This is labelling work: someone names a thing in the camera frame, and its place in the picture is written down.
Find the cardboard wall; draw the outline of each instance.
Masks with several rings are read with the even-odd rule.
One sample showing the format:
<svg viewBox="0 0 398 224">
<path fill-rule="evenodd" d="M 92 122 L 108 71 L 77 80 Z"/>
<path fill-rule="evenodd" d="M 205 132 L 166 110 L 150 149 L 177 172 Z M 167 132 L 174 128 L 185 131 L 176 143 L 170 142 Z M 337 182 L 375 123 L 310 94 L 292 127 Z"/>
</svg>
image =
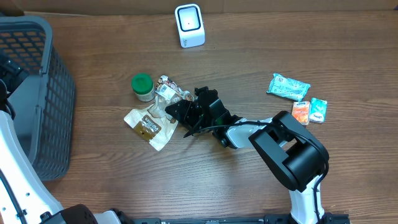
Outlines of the cardboard wall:
<svg viewBox="0 0 398 224">
<path fill-rule="evenodd" d="M 0 0 L 0 12 L 6 16 L 21 16 L 24 13 L 12 0 Z"/>
<path fill-rule="evenodd" d="M 82 15 L 173 14 L 195 2 L 202 13 L 393 10 L 398 0 L 0 0 L 23 11 Z"/>
</svg>

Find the crumpled packaging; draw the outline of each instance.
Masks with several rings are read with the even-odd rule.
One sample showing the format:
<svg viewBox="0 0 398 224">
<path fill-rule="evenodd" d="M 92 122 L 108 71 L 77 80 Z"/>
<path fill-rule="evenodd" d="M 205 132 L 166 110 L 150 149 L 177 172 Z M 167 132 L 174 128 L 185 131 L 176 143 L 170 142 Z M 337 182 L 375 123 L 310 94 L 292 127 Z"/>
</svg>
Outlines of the crumpled packaging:
<svg viewBox="0 0 398 224">
<path fill-rule="evenodd" d="M 174 120 L 172 122 L 166 116 L 154 118 L 148 112 L 153 106 L 154 104 L 141 110 L 133 109 L 124 117 L 124 121 L 145 141 L 149 142 L 152 147 L 160 151 L 169 142 L 178 125 L 178 121 Z"/>
<path fill-rule="evenodd" d="M 182 99 L 193 100 L 189 91 L 183 91 L 167 76 L 162 75 L 156 84 L 155 103 L 145 109 L 133 109 L 124 121 L 157 151 L 170 141 L 178 121 L 165 112 L 168 105 Z"/>
</svg>

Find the gray plastic basket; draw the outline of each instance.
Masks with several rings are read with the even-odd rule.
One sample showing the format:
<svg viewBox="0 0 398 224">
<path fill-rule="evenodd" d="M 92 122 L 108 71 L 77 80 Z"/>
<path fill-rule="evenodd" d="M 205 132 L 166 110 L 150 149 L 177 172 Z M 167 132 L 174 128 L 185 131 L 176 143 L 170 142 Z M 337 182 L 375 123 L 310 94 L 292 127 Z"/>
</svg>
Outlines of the gray plastic basket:
<svg viewBox="0 0 398 224">
<path fill-rule="evenodd" d="M 9 97 L 18 140 L 41 180 L 69 169 L 75 83 L 37 16 L 0 17 L 0 54 L 29 76 Z"/>
</svg>

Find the orange package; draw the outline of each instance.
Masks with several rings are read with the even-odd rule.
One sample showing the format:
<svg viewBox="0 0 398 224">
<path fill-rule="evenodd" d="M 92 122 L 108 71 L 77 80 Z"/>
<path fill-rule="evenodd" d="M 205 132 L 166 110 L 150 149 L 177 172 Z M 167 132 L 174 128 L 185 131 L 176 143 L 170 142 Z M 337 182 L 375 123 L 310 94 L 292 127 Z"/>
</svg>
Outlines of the orange package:
<svg viewBox="0 0 398 224">
<path fill-rule="evenodd" d="M 308 101 L 293 103 L 292 115 L 302 125 L 307 125 L 310 122 L 311 103 Z"/>
</svg>

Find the light blue package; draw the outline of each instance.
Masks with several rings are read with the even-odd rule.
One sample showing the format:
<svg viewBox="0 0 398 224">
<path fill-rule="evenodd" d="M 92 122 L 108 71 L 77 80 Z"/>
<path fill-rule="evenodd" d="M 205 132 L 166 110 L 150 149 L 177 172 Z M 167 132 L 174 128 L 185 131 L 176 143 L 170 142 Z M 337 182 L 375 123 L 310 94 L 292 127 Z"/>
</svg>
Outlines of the light blue package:
<svg viewBox="0 0 398 224">
<path fill-rule="evenodd" d="M 310 84 L 285 78 L 278 73 L 274 73 L 274 78 L 269 84 L 267 93 L 272 93 L 277 96 L 286 97 L 292 100 L 302 101 L 307 94 Z"/>
<path fill-rule="evenodd" d="M 311 99 L 310 121 L 323 123 L 326 118 L 326 109 L 328 102 L 326 100 Z"/>
</svg>

